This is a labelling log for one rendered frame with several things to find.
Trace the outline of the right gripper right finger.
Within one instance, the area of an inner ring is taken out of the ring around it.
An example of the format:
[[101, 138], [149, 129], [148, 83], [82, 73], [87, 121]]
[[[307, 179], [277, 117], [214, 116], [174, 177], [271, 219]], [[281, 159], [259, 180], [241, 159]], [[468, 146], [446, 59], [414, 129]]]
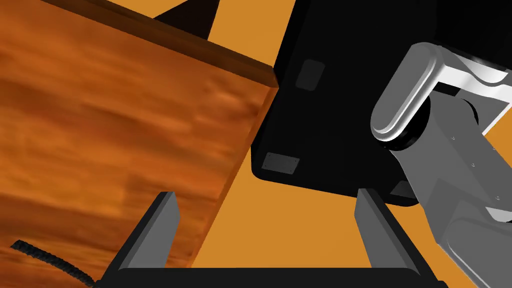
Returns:
[[354, 217], [373, 268], [407, 268], [422, 277], [435, 276], [376, 190], [358, 190]]

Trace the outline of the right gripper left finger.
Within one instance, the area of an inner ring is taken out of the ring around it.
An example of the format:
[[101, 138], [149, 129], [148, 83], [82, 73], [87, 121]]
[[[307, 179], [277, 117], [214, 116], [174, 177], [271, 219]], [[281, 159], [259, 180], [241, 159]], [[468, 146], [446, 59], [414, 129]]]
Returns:
[[104, 277], [126, 268], [163, 268], [179, 221], [176, 194], [160, 192], [114, 256]]

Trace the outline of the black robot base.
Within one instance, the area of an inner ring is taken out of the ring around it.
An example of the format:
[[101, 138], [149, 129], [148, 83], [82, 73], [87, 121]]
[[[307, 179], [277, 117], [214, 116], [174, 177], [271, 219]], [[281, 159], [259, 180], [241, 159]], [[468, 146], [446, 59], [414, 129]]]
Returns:
[[512, 0], [296, 0], [273, 67], [279, 89], [251, 145], [254, 176], [416, 205], [370, 118], [420, 42], [512, 70]]

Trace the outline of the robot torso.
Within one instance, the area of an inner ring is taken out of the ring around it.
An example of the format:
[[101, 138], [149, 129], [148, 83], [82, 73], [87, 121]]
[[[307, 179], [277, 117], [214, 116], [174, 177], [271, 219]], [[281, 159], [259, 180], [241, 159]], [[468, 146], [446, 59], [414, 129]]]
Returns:
[[512, 167], [486, 139], [512, 108], [512, 71], [412, 45], [371, 114], [436, 243], [478, 288], [512, 288]]

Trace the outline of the black curved bar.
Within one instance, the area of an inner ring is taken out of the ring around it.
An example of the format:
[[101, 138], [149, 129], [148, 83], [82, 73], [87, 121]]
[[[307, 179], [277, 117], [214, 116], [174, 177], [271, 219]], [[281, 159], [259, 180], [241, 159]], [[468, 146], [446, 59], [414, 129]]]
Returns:
[[54, 254], [44, 251], [20, 239], [15, 241], [10, 248], [65, 272], [89, 288], [97, 288], [97, 283], [91, 276]]

